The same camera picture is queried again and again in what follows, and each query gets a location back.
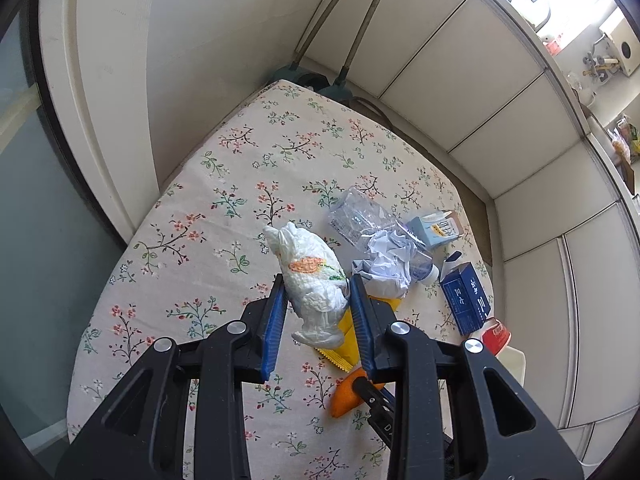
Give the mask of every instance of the pipe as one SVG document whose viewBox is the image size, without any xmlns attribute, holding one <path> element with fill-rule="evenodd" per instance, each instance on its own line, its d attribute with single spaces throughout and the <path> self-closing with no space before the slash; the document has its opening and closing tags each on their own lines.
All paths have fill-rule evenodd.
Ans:
<svg viewBox="0 0 640 480">
<path fill-rule="evenodd" d="M 290 69 L 295 70 L 298 68 L 298 66 L 300 65 L 300 61 L 302 61 L 302 58 L 306 54 L 306 51 L 309 48 L 309 45 L 311 45 L 311 42 L 314 40 L 314 38 L 318 34 L 320 27 L 324 25 L 324 22 L 329 17 L 329 14 L 331 14 L 331 11 L 334 10 L 334 7 L 337 5 L 339 1 L 340 0 L 331 0 L 329 4 L 326 6 L 326 9 L 322 12 L 322 14 L 320 15 L 320 18 L 318 18 L 318 21 L 314 25 L 314 28 L 311 29 L 311 32 L 306 37 L 305 43 L 302 44 L 302 47 L 300 47 L 300 50 L 296 54 L 296 57 L 293 58 Z"/>
<path fill-rule="evenodd" d="M 360 25 L 358 33 L 356 34 L 356 38 L 355 40 L 353 40 L 351 49 L 347 54 L 347 59 L 344 61 L 344 65 L 342 66 L 342 69 L 340 70 L 338 77 L 335 79 L 334 85 L 340 85 L 346 79 L 347 72 L 351 67 L 351 61 L 353 61 L 353 58 L 356 55 L 358 47 L 360 46 L 360 42 L 364 37 L 364 33 L 367 31 L 367 27 L 369 27 L 369 23 L 371 22 L 371 19 L 373 18 L 373 14 L 374 12 L 376 12 L 376 9 L 378 8 L 379 4 L 380 4 L 380 0 L 373 0 L 371 2 L 371 5 L 369 6 L 369 10 L 367 10 L 364 20 L 362 20 L 362 24 Z"/>
</svg>

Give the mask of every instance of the crumpled paper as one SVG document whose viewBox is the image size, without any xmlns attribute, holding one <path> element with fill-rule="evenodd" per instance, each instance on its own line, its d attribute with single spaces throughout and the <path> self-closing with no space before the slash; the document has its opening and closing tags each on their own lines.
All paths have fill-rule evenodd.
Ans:
<svg viewBox="0 0 640 480">
<path fill-rule="evenodd" d="M 395 231 L 378 231 L 367 246 L 369 257 L 353 261 L 353 272 L 362 276 L 367 294 L 403 298 L 411 283 L 409 261 L 415 254 L 415 244 Z"/>
<path fill-rule="evenodd" d="M 279 230 L 267 225 L 262 232 L 280 263 L 293 311 L 303 321 L 293 339 L 314 348 L 341 346 L 338 323 L 347 309 L 349 285 L 335 253 L 318 235 L 292 222 Z"/>
</svg>

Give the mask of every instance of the wall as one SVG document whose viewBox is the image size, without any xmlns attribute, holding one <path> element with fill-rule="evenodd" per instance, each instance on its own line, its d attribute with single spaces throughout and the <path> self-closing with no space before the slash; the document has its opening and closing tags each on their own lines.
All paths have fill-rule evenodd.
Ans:
<svg viewBox="0 0 640 480">
<path fill-rule="evenodd" d="M 16 18 L 0 42 L 0 88 L 9 101 L 26 86 Z M 82 331 L 122 252 L 35 112 L 0 153 L 0 205 L 0 403 L 25 438 L 64 421 Z"/>
<path fill-rule="evenodd" d="M 153 0 L 151 143 L 162 184 L 240 101 L 285 64 L 320 0 Z"/>
</svg>

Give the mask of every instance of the yellow wrapper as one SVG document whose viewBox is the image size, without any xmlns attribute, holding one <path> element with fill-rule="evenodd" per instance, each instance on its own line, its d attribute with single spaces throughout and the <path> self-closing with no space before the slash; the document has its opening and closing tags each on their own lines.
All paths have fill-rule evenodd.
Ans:
<svg viewBox="0 0 640 480">
<path fill-rule="evenodd" d="M 390 300 L 388 298 L 376 298 L 370 296 L 372 300 L 385 301 L 391 305 L 391 309 L 395 312 L 398 309 L 398 305 L 402 299 Z M 329 359 L 340 370 L 350 372 L 355 364 L 360 360 L 360 353 L 358 352 L 358 343 L 356 341 L 356 333 L 353 329 L 353 319 L 351 318 L 351 309 L 344 313 L 344 317 L 338 323 L 338 328 L 344 334 L 344 343 L 340 348 L 335 350 L 326 350 L 317 348 L 324 357 Z"/>
</svg>

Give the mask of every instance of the table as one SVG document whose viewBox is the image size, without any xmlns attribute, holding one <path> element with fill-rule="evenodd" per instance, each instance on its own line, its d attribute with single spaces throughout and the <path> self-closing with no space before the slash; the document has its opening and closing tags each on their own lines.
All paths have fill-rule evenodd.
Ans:
<svg viewBox="0 0 640 480">
<path fill-rule="evenodd" d="M 457 211 L 464 234 L 434 259 L 462 251 L 493 303 L 460 198 L 444 174 L 377 123 L 280 81 L 192 155 L 122 255 L 78 347 L 70 438 L 155 338 L 170 336 L 180 344 L 206 337 L 268 294 L 279 267 L 262 235 L 265 224 L 279 228 L 292 221 L 316 232 L 350 270 L 357 253 L 326 215 L 351 185 L 405 219 L 427 208 Z M 462 340 L 438 285 L 412 284 L 397 315 L 435 338 Z M 252 478 L 386 478 L 388 452 L 366 424 L 366 410 L 340 419 L 328 415 L 345 374 L 293 341 L 290 334 L 301 324 L 287 315 L 270 381 L 243 385 Z M 192 383 L 185 478 L 193 469 L 197 390 Z"/>
</svg>

